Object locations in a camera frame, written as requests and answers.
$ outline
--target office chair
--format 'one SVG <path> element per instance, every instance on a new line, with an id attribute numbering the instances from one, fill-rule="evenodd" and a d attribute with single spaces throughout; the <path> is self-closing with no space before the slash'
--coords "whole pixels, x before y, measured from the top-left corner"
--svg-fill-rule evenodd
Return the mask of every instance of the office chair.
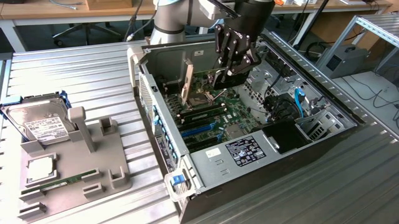
<path id="1" fill-rule="evenodd" d="M 88 35 L 90 35 L 90 33 L 91 33 L 91 29 L 95 29 L 95 30 L 99 30 L 99 31 L 102 31 L 102 32 L 104 32 L 104 33 L 108 33 L 108 34 L 111 34 L 111 35 L 119 37 L 120 39 L 123 38 L 123 36 L 122 36 L 118 32 L 115 32 L 115 31 L 107 29 L 107 28 L 111 27 L 110 22 L 106 22 L 106 27 L 107 27 L 107 28 L 103 28 L 103 27 L 98 26 L 98 25 L 96 25 L 98 23 L 99 23 L 99 22 L 86 22 L 86 23 L 82 23 L 82 24 L 79 24 L 79 25 L 76 25 L 76 26 L 75 26 L 74 23 L 70 23 L 70 29 L 67 29 L 67 30 L 63 31 L 62 33 L 59 33 L 59 34 L 56 34 L 56 35 L 52 36 L 52 39 L 54 39 L 54 41 L 55 41 L 55 44 L 56 44 L 58 46 L 62 47 L 64 43 L 63 43 L 62 40 L 59 40 L 59 38 L 63 37 L 63 36 L 67 36 L 68 34 L 76 32 L 76 31 L 79 31 L 79 30 L 82 30 L 82 29 L 86 31 L 86 44 L 87 44 L 87 45 L 90 45 Z"/>

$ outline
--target warning label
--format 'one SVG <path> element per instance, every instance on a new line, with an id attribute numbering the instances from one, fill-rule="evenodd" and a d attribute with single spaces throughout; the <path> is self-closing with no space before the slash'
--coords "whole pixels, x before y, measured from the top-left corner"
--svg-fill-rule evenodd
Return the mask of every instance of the warning label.
<path id="1" fill-rule="evenodd" d="M 229 143 L 226 147 L 233 159 L 241 167 L 266 157 L 266 154 L 253 136 Z"/>
<path id="2" fill-rule="evenodd" d="M 24 125 L 39 142 L 68 136 L 68 131 L 60 117 L 27 122 Z"/>

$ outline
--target metal frame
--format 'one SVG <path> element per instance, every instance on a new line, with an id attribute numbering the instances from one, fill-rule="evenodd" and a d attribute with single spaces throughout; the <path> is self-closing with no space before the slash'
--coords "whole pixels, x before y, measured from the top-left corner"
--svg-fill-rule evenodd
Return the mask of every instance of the metal frame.
<path id="1" fill-rule="evenodd" d="M 339 36 L 334 46 L 331 47 L 330 51 L 327 52 L 326 56 L 321 59 L 317 66 L 322 68 L 326 66 L 329 61 L 331 60 L 334 53 L 338 47 L 342 45 L 345 38 L 347 37 L 349 33 L 351 32 L 355 25 L 361 25 L 367 31 L 373 32 L 377 36 L 385 39 L 389 43 L 391 43 L 397 49 L 387 55 L 383 59 L 383 63 L 381 63 L 379 67 L 387 62 L 387 60 L 394 56 L 399 48 L 399 16 L 394 14 L 385 14 L 385 15 L 363 15 L 363 16 L 354 16 L 349 26 L 346 27 L 342 35 Z M 357 44 L 362 37 L 357 38 L 353 44 Z"/>

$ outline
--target blue pcie slot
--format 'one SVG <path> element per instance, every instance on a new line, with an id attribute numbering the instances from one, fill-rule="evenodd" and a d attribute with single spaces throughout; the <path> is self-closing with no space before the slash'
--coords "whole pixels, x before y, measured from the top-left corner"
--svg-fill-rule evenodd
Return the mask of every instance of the blue pcie slot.
<path id="1" fill-rule="evenodd" d="M 191 131 L 187 131 L 187 132 L 182 133 L 182 137 L 188 137 L 188 136 L 192 136 L 192 135 L 199 134 L 202 132 L 207 132 L 207 131 L 214 129 L 215 125 L 217 125 L 217 122 L 214 122 L 213 124 L 210 124 L 207 126 L 199 127 L 199 128 L 196 128 Z"/>

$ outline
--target metal slotted table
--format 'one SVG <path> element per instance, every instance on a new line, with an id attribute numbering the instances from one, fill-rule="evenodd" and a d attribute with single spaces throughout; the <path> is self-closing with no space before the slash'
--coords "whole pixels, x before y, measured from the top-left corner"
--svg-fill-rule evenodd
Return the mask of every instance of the metal slotted table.
<path id="1" fill-rule="evenodd" d="M 130 87 L 126 50 L 140 44 L 144 42 L 27 52 L 15 54 L 12 61 L 0 61 L 3 94 L 34 95 L 63 88 L 72 105 L 83 105 L 88 110 L 88 122 L 104 116 L 118 120 L 134 183 L 130 190 L 62 212 L 38 224 L 179 223 Z M 291 46 L 282 48 L 299 63 L 309 63 Z M 362 106 L 351 108 L 365 110 Z M 23 223 L 15 218 L 20 135 L 8 122 L 2 126 L 0 223 L 15 224 Z M 399 142 L 386 128 L 371 122 L 313 164 L 190 223 L 398 223 L 398 148 Z"/>
<path id="2" fill-rule="evenodd" d="M 383 14 L 383 15 L 362 15 L 362 16 L 354 16 L 349 26 L 346 27 L 342 35 L 339 36 L 334 46 L 331 47 L 330 51 L 327 52 L 327 55 L 323 57 L 323 60 L 321 60 L 317 64 L 318 68 L 323 67 L 330 59 L 333 58 L 333 55 L 335 53 L 335 50 L 342 45 L 345 38 L 347 37 L 349 33 L 353 31 L 354 26 L 361 25 L 367 31 L 373 32 L 377 36 L 379 36 L 382 39 L 385 39 L 389 43 L 391 43 L 395 46 L 395 49 L 391 51 L 391 53 L 387 55 L 385 60 L 379 63 L 378 69 L 382 67 L 382 65 L 389 61 L 389 59 L 395 55 L 399 49 L 399 15 L 397 14 Z M 366 32 L 358 36 L 358 38 L 354 40 L 354 44 L 359 42 L 362 37 L 365 36 Z"/>
<path id="3" fill-rule="evenodd" d="M 107 116 L 118 121 L 134 183 L 127 191 L 35 223 L 128 223 L 132 220 L 138 223 L 179 223 L 131 89 L 126 52 L 130 46 L 140 44 L 144 42 L 27 52 L 15 54 L 12 60 L 0 63 L 4 75 L 2 97 L 6 94 L 46 94 L 63 89 L 72 106 L 84 106 L 87 123 Z M 4 121 L 0 143 L 0 223 L 24 223 L 16 218 L 19 141 L 20 134 Z"/>

